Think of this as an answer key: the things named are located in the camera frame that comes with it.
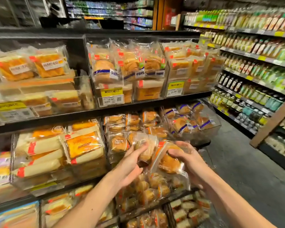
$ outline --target yellow sign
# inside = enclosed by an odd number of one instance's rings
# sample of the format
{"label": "yellow sign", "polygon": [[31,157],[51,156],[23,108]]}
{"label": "yellow sign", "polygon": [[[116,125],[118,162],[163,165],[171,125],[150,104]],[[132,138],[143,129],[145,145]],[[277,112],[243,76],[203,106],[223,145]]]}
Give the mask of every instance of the yellow sign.
{"label": "yellow sign", "polygon": [[0,103],[0,111],[22,109],[22,108],[26,108],[26,105],[22,101],[10,101],[10,102]]}
{"label": "yellow sign", "polygon": [[259,56],[259,57],[258,57],[258,60],[265,61],[265,60],[266,60],[266,57],[265,57],[265,56]]}
{"label": "yellow sign", "polygon": [[101,96],[102,97],[109,97],[109,96],[121,95],[121,94],[122,94],[122,87],[101,90]]}
{"label": "yellow sign", "polygon": [[251,77],[251,76],[247,76],[247,77],[246,77],[246,79],[248,79],[248,80],[250,80],[250,81],[251,81],[251,80],[253,79],[253,77]]}
{"label": "yellow sign", "polygon": [[277,32],[274,33],[274,35],[277,36],[277,37],[282,37],[284,35],[284,32],[277,31]]}
{"label": "yellow sign", "polygon": [[40,190],[42,188],[46,188],[46,187],[53,186],[53,185],[57,185],[57,183],[54,182],[54,181],[53,182],[49,182],[49,183],[43,183],[43,184],[34,186],[33,188],[31,188],[31,191]]}
{"label": "yellow sign", "polygon": [[168,85],[168,90],[183,88],[185,81],[174,81],[170,82]]}

